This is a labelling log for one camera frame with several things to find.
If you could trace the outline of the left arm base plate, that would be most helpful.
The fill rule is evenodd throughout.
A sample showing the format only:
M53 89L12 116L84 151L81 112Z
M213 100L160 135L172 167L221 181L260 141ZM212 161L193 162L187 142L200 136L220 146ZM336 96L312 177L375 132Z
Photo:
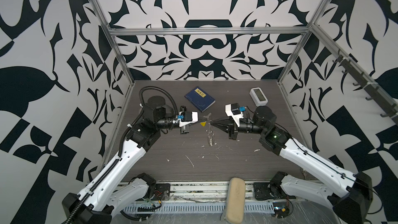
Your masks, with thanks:
M171 185L169 183L157 183L152 200L163 201L170 195Z

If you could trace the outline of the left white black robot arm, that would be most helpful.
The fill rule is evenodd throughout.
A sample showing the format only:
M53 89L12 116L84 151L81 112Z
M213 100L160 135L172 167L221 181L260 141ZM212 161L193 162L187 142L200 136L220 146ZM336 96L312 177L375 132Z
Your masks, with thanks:
M157 182L146 173L136 176L122 189L117 186L160 138L162 131L184 129L199 121L198 112L177 108L174 99L170 95L168 98L172 103L170 113L161 96L142 101L142 110L125 130L114 157L78 194L70 193L64 198L67 224L109 224L134 201L153 197Z

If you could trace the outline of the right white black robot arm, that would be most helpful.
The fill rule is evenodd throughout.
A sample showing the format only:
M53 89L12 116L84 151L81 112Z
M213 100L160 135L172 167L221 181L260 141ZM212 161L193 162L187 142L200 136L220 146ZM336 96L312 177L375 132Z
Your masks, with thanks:
M226 105L226 118L211 124L236 140L238 133L258 134L259 143L268 151L296 164L318 179L313 183L277 172L268 184L269 198L303 198L333 210L347 224L363 224L373 202L372 180L326 160L305 147L278 126L277 117L267 106L256 108L253 116L244 116L238 104Z

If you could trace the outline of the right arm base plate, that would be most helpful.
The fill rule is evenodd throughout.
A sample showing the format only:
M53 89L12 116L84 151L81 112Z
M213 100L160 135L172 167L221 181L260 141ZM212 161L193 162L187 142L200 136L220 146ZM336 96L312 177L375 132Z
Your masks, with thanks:
M253 183L253 190L254 197L258 201L280 198L277 188L270 183Z

